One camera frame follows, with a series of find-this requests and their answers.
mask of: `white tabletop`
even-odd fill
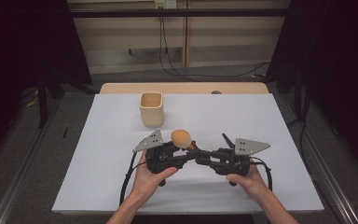
[[[63,214],[112,213],[118,208],[132,150],[155,131],[145,127],[140,94],[96,95],[74,157],[52,211]],[[273,191],[289,211],[312,212],[323,205],[272,94],[164,94],[165,142],[187,130],[203,150],[227,147],[245,138],[271,144],[255,154],[271,168]],[[264,168],[258,167],[267,183]],[[127,187],[127,194],[132,187]],[[246,214],[261,211],[240,186],[231,187],[213,169],[189,161],[159,187],[138,214]]]

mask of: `gray floor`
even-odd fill
[[[227,75],[242,74],[252,70],[252,66],[219,66],[205,68],[178,69],[180,74],[208,74],[226,77],[192,77],[199,81],[254,81],[250,75],[240,77],[227,77]],[[189,81],[177,75],[168,75],[164,71],[155,70],[147,72],[131,72],[122,74],[94,75],[94,85],[90,86],[98,90],[105,82],[157,82],[157,81]],[[60,188],[62,179],[76,149],[76,144],[89,113],[93,96],[86,95],[70,86],[63,85],[66,94],[61,100],[48,100],[49,108],[55,105],[57,112],[52,113],[53,118],[48,127],[40,147],[34,155],[33,162],[29,165],[19,194],[15,197],[7,223],[105,223],[109,216],[63,216],[51,212]],[[268,89],[274,93],[278,107],[282,111],[286,122],[294,119],[290,112],[290,104],[286,99],[292,99],[293,94],[278,94],[276,83],[269,83]],[[38,133],[39,112],[38,105],[32,107],[22,106],[20,113],[7,132],[0,146],[0,202],[7,191],[13,176],[21,167],[21,163],[27,154],[29,146],[33,143],[34,136]],[[329,169],[338,184],[348,197],[358,216],[358,160],[355,159],[345,139],[333,132],[331,124],[324,117],[323,111],[311,102],[308,115],[307,128],[319,148]],[[293,139],[299,146],[300,130],[297,124],[289,127]],[[320,189],[326,195],[327,201],[333,205],[333,210],[340,216],[335,199],[329,188],[323,181],[323,174],[317,169],[315,161],[310,155],[310,149],[304,144],[304,152],[312,174],[319,184]],[[324,199],[325,211],[313,214],[294,214],[300,223],[339,223]],[[226,223],[243,223],[243,217],[225,217]],[[262,214],[254,216],[256,223],[264,223],[266,220]],[[138,217],[137,223],[176,223],[169,217],[153,217],[145,219]],[[213,217],[184,217],[184,222],[198,223],[222,223],[221,219]]]

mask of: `beige cup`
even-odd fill
[[[161,92],[143,92],[139,108],[141,109],[141,117],[144,125],[160,126],[164,122],[164,107]]]

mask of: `black cable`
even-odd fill
[[[164,65],[162,64],[162,56],[161,56],[161,51],[162,51],[162,37],[164,37],[164,42],[165,42],[165,52],[167,53],[170,65],[172,70],[175,72],[175,74],[167,71],[164,67]],[[161,65],[162,70],[164,70],[164,72],[166,72],[167,74],[171,75],[171,76],[176,76],[176,77],[183,77],[185,79],[189,79],[191,81],[196,81],[198,82],[196,79],[190,78],[190,77],[185,77],[181,74],[179,74],[176,69],[174,69],[172,62],[171,62],[171,57],[170,57],[170,53],[168,52],[168,45],[167,45],[167,39],[165,37],[165,25],[164,25],[164,19],[162,17],[159,18],[159,64]]]
[[[272,191],[272,175],[271,175],[271,169],[269,169],[269,167],[266,165],[266,163],[260,159],[258,159],[257,157],[251,157],[251,159],[253,160],[258,160],[259,162],[254,162],[252,161],[251,164],[255,164],[255,165],[263,165],[264,168],[266,169],[266,173],[267,173],[267,180],[268,180],[268,188]]]
[[[333,216],[336,218],[338,223],[342,223],[341,219],[339,218],[339,216],[337,215],[336,211],[333,209],[333,206],[330,204],[329,201],[327,201],[327,197],[325,196],[325,194],[323,193],[321,187],[319,186],[318,182],[316,181],[316,179],[313,177],[313,174],[310,170],[310,167],[307,163],[307,160],[305,158],[305,154],[304,154],[304,148],[303,148],[303,138],[304,138],[304,133],[306,130],[306,126],[307,126],[307,115],[308,112],[310,110],[310,88],[307,89],[306,95],[304,96],[304,105],[303,105],[303,109],[301,112],[301,117],[303,120],[303,126],[301,128],[301,134],[300,134],[300,139],[299,139],[299,153],[301,156],[302,161],[304,162],[304,165],[307,169],[308,174],[311,177],[311,181],[312,183],[315,185],[316,189],[319,191],[319,193],[322,195],[322,198],[324,199],[325,203],[327,204],[327,206],[329,207],[330,211],[332,212]]]
[[[257,63],[257,64],[254,66],[254,69],[253,69],[253,70],[250,70],[250,71],[245,72],[245,73],[237,74],[237,75],[230,75],[230,76],[203,75],[203,74],[180,74],[180,73],[173,67],[172,61],[171,61],[171,56],[170,56],[170,53],[168,52],[167,39],[166,39],[166,35],[165,35],[165,23],[164,23],[164,18],[163,18],[163,17],[160,17],[160,18],[159,18],[159,27],[160,27],[160,30],[159,30],[159,37],[160,37],[160,39],[159,39],[159,62],[160,62],[161,68],[164,70],[164,72],[166,72],[166,73],[169,74],[169,75],[179,76],[179,77],[183,77],[183,78],[186,78],[186,79],[189,79],[189,80],[192,80],[192,81],[199,82],[198,80],[193,79],[193,78],[190,78],[190,77],[241,77],[241,76],[246,76],[246,75],[249,75],[249,74],[252,74],[252,73],[256,73],[257,69],[263,67],[263,66],[266,65],[266,64],[269,64],[269,62]],[[168,57],[170,66],[171,66],[171,68],[172,68],[172,70],[174,71],[175,74],[173,74],[173,73],[167,71],[167,70],[165,69],[165,67],[163,66],[163,64],[162,64],[162,59],[161,59],[162,37],[164,38],[165,51],[166,51],[166,53],[167,53],[167,57]]]
[[[134,168],[132,168],[132,166],[133,166],[133,162],[135,161],[135,157],[136,157],[136,152],[134,152],[133,155],[132,155],[129,171],[126,174],[126,178],[124,179],[123,186],[121,187],[120,204],[119,205],[121,205],[124,202],[124,196],[126,194],[126,189],[127,189],[128,184],[129,184],[132,172],[134,170]]]

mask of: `finger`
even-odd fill
[[[242,176],[242,175],[235,175],[235,174],[227,175],[226,180],[231,181],[236,184],[240,184],[240,185],[246,185],[246,183],[248,182],[247,177]]]
[[[141,159],[139,159],[138,164],[146,161],[146,150],[142,152]]]
[[[176,167],[170,167],[165,169],[163,172],[156,175],[156,178],[158,179],[158,182],[161,182],[164,179],[167,179],[168,177],[174,175],[178,169]]]

